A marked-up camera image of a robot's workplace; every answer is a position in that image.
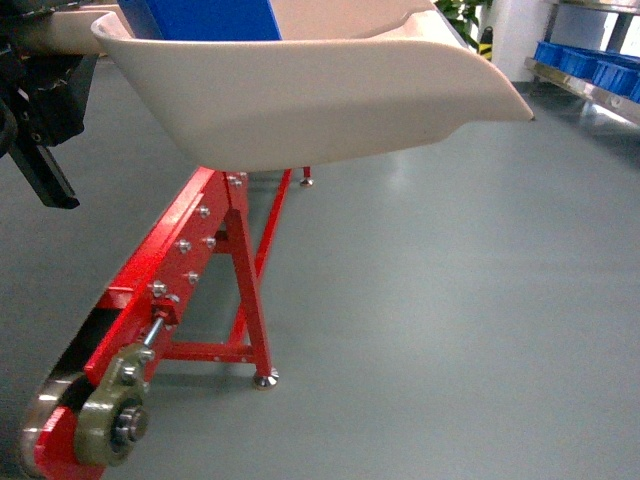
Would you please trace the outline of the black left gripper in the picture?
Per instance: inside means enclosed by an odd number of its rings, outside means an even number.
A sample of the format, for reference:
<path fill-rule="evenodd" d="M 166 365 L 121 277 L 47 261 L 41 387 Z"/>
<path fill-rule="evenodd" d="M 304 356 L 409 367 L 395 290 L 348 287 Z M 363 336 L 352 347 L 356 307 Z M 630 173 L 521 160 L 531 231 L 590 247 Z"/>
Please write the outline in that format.
<path fill-rule="evenodd" d="M 84 131 L 97 59 L 96 55 L 25 56 L 9 42 L 1 44 L 1 153 L 9 151 L 46 207 L 80 205 L 47 147 Z M 17 140 L 19 133 L 40 145 Z"/>

